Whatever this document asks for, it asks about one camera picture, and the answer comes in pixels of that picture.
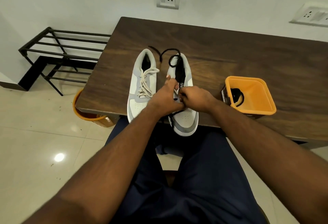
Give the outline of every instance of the sneaker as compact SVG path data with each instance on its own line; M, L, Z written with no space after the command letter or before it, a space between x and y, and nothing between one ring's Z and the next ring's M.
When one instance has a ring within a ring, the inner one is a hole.
M162 62L162 55L170 50L177 51L178 54L170 57L169 69L167 75L171 78L175 78L179 83L179 88L186 86L193 86L193 79L191 76L191 70L186 56L180 53L178 49L166 49L164 52L160 53L157 49L151 47L159 54L159 60ZM174 100L180 102L178 91L174 91ZM198 112L187 108L182 111L178 111L168 115L169 122L173 130L180 136L190 136L192 135L198 127Z
M156 93L158 72L154 55L150 50L144 49L133 67L127 108L129 123L147 106L150 98Z

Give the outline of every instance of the orange container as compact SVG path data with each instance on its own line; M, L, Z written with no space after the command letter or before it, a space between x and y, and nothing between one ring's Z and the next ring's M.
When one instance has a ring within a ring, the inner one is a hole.
M81 112L80 110L78 110L76 108L75 105L76 105L77 99L79 98L82 90L83 89L81 89L79 92L77 92L77 94L75 95L74 100L72 102L73 103L74 113L79 118L81 118L83 120L87 120L87 121L92 121L92 122L98 124L99 126L102 126L102 127L111 127L111 126L113 126L114 123L107 116L101 116L99 114L84 113L84 112Z
M244 94L244 102L240 106L232 100L231 89L238 88ZM222 100L248 117L257 119L263 115L272 115L277 109L264 80L254 77L230 76L225 80L221 90Z

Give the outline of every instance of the navy blue pants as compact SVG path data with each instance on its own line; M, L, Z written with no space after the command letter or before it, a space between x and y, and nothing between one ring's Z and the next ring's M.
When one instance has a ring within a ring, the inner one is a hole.
M121 118L108 144L129 124ZM175 143L184 150L169 187L155 146ZM112 223L266 223L247 178L219 129L199 126L189 137L177 135L168 124L153 130L126 196Z

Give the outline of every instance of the wooden table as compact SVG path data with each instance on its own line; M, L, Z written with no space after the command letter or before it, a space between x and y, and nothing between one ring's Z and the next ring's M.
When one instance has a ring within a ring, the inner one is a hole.
M122 17L76 107L89 113L127 114L134 62L154 46L177 48L188 59L193 83L219 97L227 76L259 77L268 85L276 114L259 122L291 136L328 145L328 43ZM157 89L169 68L167 52L157 60ZM204 113L199 125L217 126Z

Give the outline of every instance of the tile floor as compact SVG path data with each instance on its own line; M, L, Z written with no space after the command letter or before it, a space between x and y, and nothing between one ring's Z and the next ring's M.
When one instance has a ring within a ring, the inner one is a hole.
M61 77L85 79L84 75ZM61 97L43 78L29 92L0 87L0 216L2 223L19 224L45 201L94 153L113 128L79 119L72 100L83 87L53 81ZM298 223L232 146L250 182L256 201L272 224ZM328 148L315 149L328 159ZM54 157L65 155L61 162ZM159 156L165 170L177 170L180 158Z

